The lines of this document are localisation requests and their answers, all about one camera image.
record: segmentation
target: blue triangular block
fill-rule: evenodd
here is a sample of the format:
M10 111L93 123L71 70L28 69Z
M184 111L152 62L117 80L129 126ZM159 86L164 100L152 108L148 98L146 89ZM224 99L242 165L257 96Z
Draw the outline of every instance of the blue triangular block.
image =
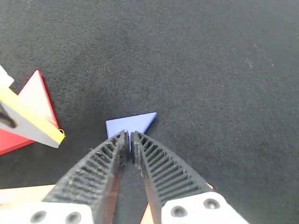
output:
M139 131L145 133L150 124L155 119L157 113L146 113L126 118L118 118L106 121L106 130L108 138L116 135L122 130L126 130L131 136L132 132Z

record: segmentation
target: yellow block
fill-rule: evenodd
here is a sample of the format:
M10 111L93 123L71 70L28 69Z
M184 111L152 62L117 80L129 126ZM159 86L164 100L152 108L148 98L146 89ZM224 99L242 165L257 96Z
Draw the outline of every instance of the yellow block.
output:
M64 139L65 135L51 122L37 114L20 97L1 84L0 103L9 117L17 123L16 128L0 123L0 128L55 148L58 148Z

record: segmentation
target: orange block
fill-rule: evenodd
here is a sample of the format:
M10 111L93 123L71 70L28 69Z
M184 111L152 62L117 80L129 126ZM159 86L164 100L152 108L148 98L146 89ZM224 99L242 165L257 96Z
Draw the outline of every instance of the orange block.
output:
M39 70L33 73L18 96L37 113L59 128ZM33 142L33 140L0 129L0 155L27 146Z

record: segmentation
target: red triangle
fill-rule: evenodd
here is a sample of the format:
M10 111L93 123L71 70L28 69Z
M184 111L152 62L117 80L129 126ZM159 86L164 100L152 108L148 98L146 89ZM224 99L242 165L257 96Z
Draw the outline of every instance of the red triangle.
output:
M44 116L47 120L53 123L53 125L59 128L39 70L36 70L33 73L32 77L19 93L19 97L21 97L23 101L31 106L37 113ZM0 155L29 145L33 142L33 140L0 129Z

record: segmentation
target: black carpet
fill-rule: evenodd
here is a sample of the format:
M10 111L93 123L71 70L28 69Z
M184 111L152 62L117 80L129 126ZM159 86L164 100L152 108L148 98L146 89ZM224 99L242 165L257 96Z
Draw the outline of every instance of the black carpet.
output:
M18 92L40 69L66 139L0 156L0 188L55 183L106 139L105 120L157 112L147 134L250 223L299 222L299 2L2 0L0 64ZM129 166L116 223L138 223Z

